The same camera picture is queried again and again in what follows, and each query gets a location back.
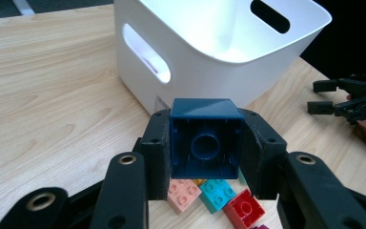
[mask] lego stud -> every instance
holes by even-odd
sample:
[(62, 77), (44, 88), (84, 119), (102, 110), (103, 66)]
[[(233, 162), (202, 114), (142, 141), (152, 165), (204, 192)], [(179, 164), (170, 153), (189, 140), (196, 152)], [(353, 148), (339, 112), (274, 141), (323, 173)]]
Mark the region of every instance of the lego stud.
[(228, 197), (231, 197), (234, 195), (234, 190), (232, 188), (226, 188), (224, 192), (225, 192), (225, 195), (227, 195)]
[(26, 205), (27, 209), (32, 212), (43, 210), (49, 207), (55, 201), (55, 194), (53, 193), (41, 193), (35, 195)]
[(215, 197), (215, 199), (213, 200), (213, 202), (216, 204), (216, 205), (222, 205), (222, 203), (224, 202), (224, 198), (218, 196), (218, 197)]
[(180, 205), (183, 205), (183, 204), (186, 204), (187, 203), (187, 198), (186, 198), (186, 196), (180, 196), (179, 197), (179, 204)]
[(169, 187), (169, 193), (173, 194), (177, 191), (177, 186), (175, 184), (172, 184), (170, 187)]
[(188, 191), (189, 191), (189, 193), (190, 193), (190, 195), (195, 195), (197, 192), (198, 192), (198, 188), (196, 187), (196, 186), (190, 186), (189, 188), (188, 188)]
[(207, 183), (206, 184), (206, 190), (207, 192), (213, 192), (214, 191), (214, 186), (211, 183)]
[(219, 149), (219, 140), (214, 135), (198, 135), (192, 142), (192, 153), (201, 160), (213, 159), (218, 156)]
[(247, 216), (252, 212), (252, 205), (248, 202), (242, 202), (242, 204), (240, 204), (240, 210), (243, 215)]

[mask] teal lego brick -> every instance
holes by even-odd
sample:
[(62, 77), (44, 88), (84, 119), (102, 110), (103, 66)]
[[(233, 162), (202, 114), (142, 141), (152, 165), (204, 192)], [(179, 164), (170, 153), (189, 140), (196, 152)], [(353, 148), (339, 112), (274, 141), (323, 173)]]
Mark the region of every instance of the teal lego brick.
[(225, 179), (209, 179), (200, 189), (200, 198), (211, 214), (221, 210), (236, 195)]

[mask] screw hole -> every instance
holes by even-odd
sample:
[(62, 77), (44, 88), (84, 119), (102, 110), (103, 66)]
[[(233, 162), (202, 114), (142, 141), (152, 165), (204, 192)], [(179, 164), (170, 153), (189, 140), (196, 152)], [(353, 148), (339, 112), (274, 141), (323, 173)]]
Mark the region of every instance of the screw hole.
[(42, 193), (35, 195), (27, 204), (27, 208), (33, 212), (49, 207), (55, 201), (55, 194)]
[(361, 224), (355, 219), (345, 218), (345, 219), (343, 219), (342, 222), (347, 228), (353, 228), (353, 229), (361, 229), (362, 228)]
[(123, 216), (115, 216), (109, 220), (108, 226), (111, 229), (122, 228), (126, 224), (126, 218)]
[(301, 163), (304, 163), (304, 164), (309, 164), (309, 165), (313, 165), (316, 163), (316, 160), (314, 160), (312, 157), (310, 156), (304, 156), (304, 155), (300, 155), (300, 156), (297, 156), (296, 159), (301, 162)]
[(118, 159), (118, 163), (128, 165), (133, 164), (136, 161), (135, 156), (122, 156)]

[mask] blue lego brick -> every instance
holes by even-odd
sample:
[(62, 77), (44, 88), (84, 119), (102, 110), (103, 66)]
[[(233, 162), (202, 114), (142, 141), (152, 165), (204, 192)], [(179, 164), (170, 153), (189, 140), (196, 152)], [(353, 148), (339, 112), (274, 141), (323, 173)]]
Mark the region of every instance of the blue lego brick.
[(230, 99), (177, 98), (170, 123), (172, 178), (237, 178), (245, 118)]
[(209, 179), (200, 189), (200, 198), (211, 213), (221, 210), (236, 195), (225, 179)]

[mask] lego brick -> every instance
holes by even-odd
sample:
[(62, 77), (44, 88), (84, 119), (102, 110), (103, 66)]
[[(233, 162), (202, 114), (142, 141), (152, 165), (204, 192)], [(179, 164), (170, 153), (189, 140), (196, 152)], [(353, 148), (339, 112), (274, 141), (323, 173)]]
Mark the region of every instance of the lego brick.
[(174, 100), (172, 178), (237, 178), (244, 115), (229, 99)]
[(193, 179), (193, 182), (194, 182), (197, 186), (201, 186), (201, 184), (203, 184), (205, 181), (207, 181), (207, 179)]
[(254, 229), (269, 229), (267, 226), (265, 226), (264, 224), (258, 226), (258, 227), (254, 227)]
[(212, 213), (221, 210), (236, 193), (225, 179), (209, 179), (200, 186), (201, 200)]
[(192, 180), (171, 179), (167, 201), (179, 215), (184, 212), (200, 194), (201, 190)]
[(251, 228), (263, 215), (264, 210), (245, 189), (224, 207), (224, 212), (235, 228)]

